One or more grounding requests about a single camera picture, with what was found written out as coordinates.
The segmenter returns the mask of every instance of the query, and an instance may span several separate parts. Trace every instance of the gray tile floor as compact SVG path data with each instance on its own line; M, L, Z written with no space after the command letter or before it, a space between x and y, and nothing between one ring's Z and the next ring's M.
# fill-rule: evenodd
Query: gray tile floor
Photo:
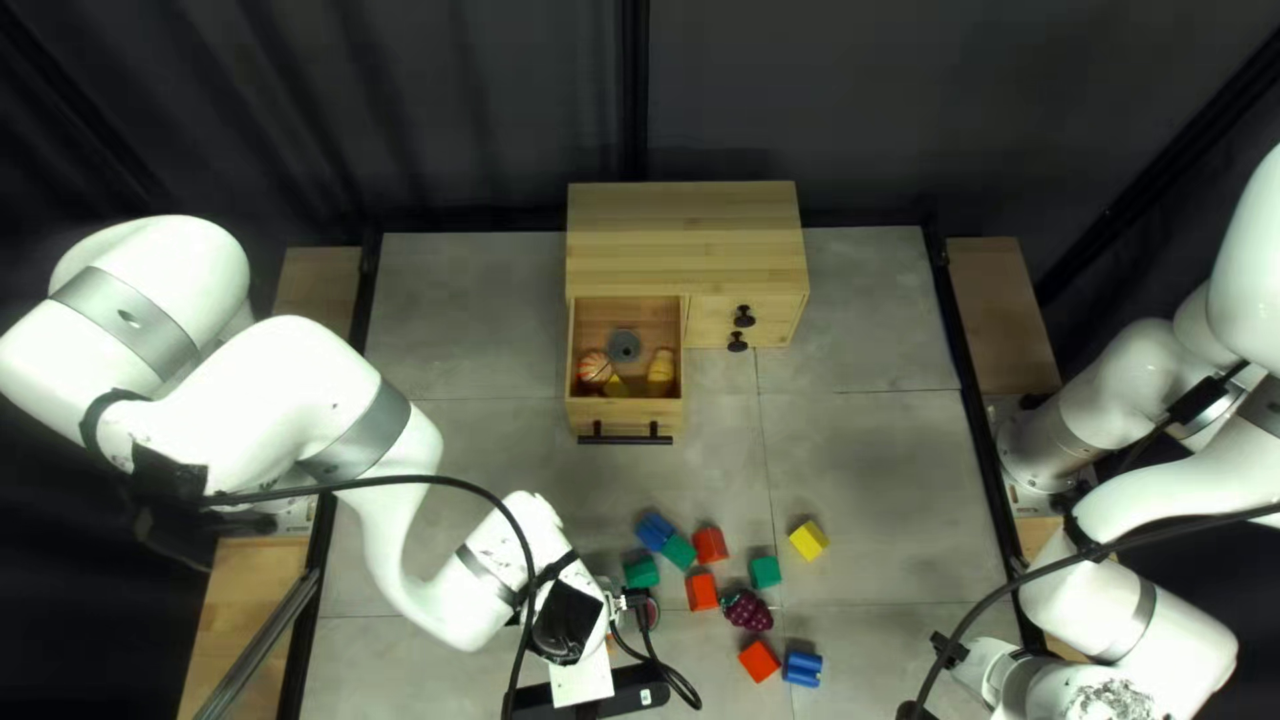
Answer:
M384 240L369 359L439 425L443 473L543 493L598 573L621 571L645 509L685 533L724 530L719 587L745 584L754 555L780 556L767 641L812 643L827 661L819 689L754 685L735 657L750 635L682 610L682 574L659 561L654 642L701 692L701 717L890 717L932 659L929 633L1004 579L919 231L806 231L805 243L812 296L791 347L686 351L687 429L655 448L580 447L567 428L562 234ZM488 511L431 491L407 569L434 574ZM831 537L813 564L786 537L806 518ZM342 507L305 716L494 717L515 632L475 655L444 647L381 600L360 544ZM1016 641L1010 607L978 632ZM524 683L547 679L532 657L525 667ZM982 717L947 678L931 708ZM636 717L692 716L673 698Z

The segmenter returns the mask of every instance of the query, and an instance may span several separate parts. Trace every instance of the red block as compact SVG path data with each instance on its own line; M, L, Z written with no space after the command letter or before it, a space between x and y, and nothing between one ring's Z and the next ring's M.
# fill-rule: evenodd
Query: red block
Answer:
M685 578L685 593L689 594L689 609L694 612L719 609L719 600L716 598L716 578L710 574Z
M778 657L773 655L769 646L764 644L764 641L755 641L751 647L744 650L737 656L737 661L746 667L748 674L755 680L755 684L760 684L765 678L778 671L782 664L778 662Z
M698 561L703 565L728 559L724 533L719 528L703 528L694 533L694 548L698 550Z

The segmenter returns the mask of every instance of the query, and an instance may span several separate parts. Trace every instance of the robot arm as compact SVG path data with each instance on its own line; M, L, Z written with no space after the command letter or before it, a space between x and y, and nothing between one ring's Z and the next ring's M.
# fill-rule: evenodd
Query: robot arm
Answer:
M270 487L294 464L320 484L434 474L443 448L435 425L310 320L252 325L177 383L201 348L243 319L247 281L239 245L204 220L146 218L95 233L59 263L50 299L0 337L0 391L136 486L179 496ZM445 643L475 651L525 602L547 610L563 584L599 601L600 612L589 635L568 643L549 635L534 650L566 666L604 659L608 675L598 652L608 602L554 510L527 492L504 501L534 573L552 566L557 580L525 598L525 556L498 511L434 579L404 573L404 542L426 492L407 483L335 493L360 515L366 564L392 605Z
M1073 509L1079 534L1060 530L1033 569L1074 555L1073 537L1106 543L1162 518L1225 514L1280 500L1276 197L1280 150L1254 172L1212 278L1183 304L1174 324L1130 325L1055 402L1001 433L1002 460L1018 482L1060 478L1149 432L1197 375L1242 357L1270 373L1244 382L1253 389L1243 401L1231 397L1217 407L1207 423L1211 439L1187 443L1197 455L1125 473L1087 495ZM1256 521L1280 527L1276 515ZM1116 562L1082 562L1033 580L1020 600L1037 625L1096 664L1032 657L979 638L952 675L996 717L1184 720L1235 667L1238 643L1225 625Z
M356 351L321 325L289 316L238 334L163 400L110 405L96 438L120 470L202 480L202 495L269 486L296 462L321 484L430 475L443 450L435 425ZM518 609L529 580L525 559L507 520L493 512L434 580L406 575L403 546L426 492L407 483L337 495L360 515L366 565L396 610L451 646L475 651ZM544 500L521 492L506 505L526 533L535 573L571 551ZM581 560L559 579L604 602ZM602 615L584 655L604 632Z

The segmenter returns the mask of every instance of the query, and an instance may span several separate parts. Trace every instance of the drawer handle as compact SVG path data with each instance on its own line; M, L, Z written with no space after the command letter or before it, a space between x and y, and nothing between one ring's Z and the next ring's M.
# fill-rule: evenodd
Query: drawer handle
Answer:
M737 318L733 318L733 327L735 328L750 328L750 327L755 325L755 318L748 315L748 313L750 313L750 311L751 311L751 306L750 305L739 305L737 306Z
M748 347L750 347L749 345L746 345L746 341L742 340L742 333L741 332L733 331L730 334L733 336L733 340L728 341L728 351L730 352L742 352L744 350L746 350Z
M607 436L604 424L599 420L591 421L591 434L577 436L579 445L672 445L671 436L658 434L658 420L649 420L649 434L646 436Z

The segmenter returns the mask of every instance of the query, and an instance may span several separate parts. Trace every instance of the black strap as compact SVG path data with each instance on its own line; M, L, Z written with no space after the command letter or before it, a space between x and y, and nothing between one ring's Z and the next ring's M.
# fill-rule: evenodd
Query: black strap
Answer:
M554 580L557 577L559 577L561 573L564 571L564 568L568 568L576 560L577 560L577 551L571 547L568 548L568 552L561 555L559 559L547 564L547 566L543 568L543 571L539 573L538 577L532 579L532 582L527 583L518 593L516 593L516 606L518 607L520 603L525 602L525 598L529 597L530 589L532 589L532 592L536 593L538 588L543 587L543 584L545 583Z
M1080 521L1075 519L1074 512L1068 512L1062 518L1062 529L1066 530L1066 537L1075 544L1076 552L1084 556L1089 562L1102 562L1107 559L1107 552L1102 550L1102 544L1098 541L1091 538L1080 528Z
M151 398L145 395L118 387L95 397L93 402L90 402L88 407L84 409L84 416L79 421L81 442L84 443L84 450L88 450L90 455L106 460L106 456L102 455L102 447L97 445L97 421L102 419L102 413L106 413L108 407L122 400L151 402Z

